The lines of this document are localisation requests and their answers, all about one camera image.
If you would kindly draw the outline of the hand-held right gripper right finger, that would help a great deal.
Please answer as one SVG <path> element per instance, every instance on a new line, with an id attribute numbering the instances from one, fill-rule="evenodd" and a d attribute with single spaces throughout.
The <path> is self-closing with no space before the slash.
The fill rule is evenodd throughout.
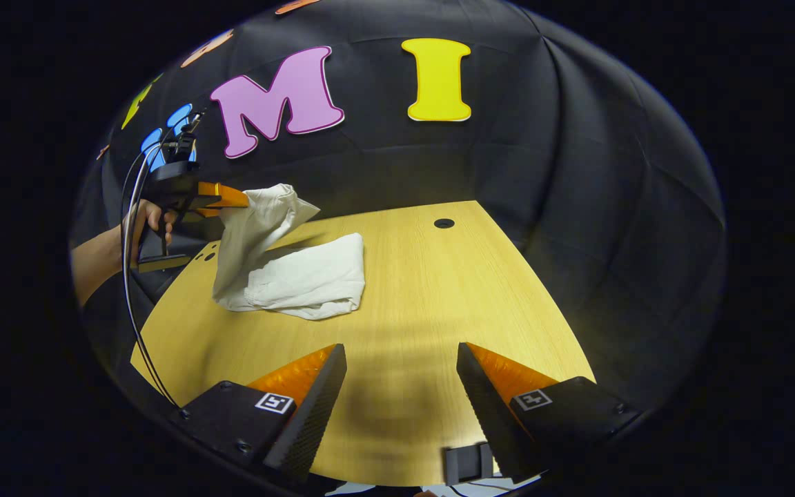
<path id="1" fill-rule="evenodd" d="M 470 342 L 455 370 L 502 475 L 520 481 L 586 465 L 642 412 L 583 376 L 554 380 Z"/>

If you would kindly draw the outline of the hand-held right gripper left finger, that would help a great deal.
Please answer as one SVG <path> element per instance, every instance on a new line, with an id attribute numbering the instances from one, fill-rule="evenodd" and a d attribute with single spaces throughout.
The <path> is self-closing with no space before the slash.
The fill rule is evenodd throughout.
<path id="1" fill-rule="evenodd" d="M 335 343 L 249 384 L 223 380 L 168 415 L 179 434 L 230 467 L 303 483 L 347 371 Z"/>

